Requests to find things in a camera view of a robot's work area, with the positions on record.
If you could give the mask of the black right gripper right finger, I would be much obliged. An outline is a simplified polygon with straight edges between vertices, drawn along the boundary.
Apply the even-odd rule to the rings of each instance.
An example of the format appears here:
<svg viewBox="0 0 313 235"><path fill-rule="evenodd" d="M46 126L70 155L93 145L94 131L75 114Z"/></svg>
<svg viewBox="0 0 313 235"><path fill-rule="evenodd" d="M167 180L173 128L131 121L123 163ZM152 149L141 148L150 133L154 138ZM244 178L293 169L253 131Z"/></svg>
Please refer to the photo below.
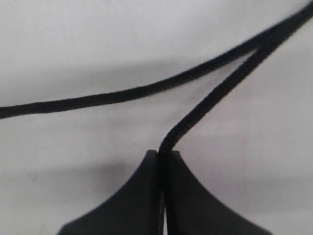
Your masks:
<svg viewBox="0 0 313 235"><path fill-rule="evenodd" d="M213 196L178 151L165 157L165 205L170 235L269 235Z"/></svg>

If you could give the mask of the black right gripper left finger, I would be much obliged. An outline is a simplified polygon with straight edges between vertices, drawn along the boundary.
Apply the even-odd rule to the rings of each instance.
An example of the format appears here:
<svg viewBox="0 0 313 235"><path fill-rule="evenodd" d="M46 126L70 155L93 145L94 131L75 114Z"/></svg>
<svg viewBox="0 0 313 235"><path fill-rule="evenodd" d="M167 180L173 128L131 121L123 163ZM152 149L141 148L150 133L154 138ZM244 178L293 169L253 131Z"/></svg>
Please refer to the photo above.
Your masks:
<svg viewBox="0 0 313 235"><path fill-rule="evenodd" d="M159 158L148 150L138 169L111 198L65 224L61 235L161 234Z"/></svg>

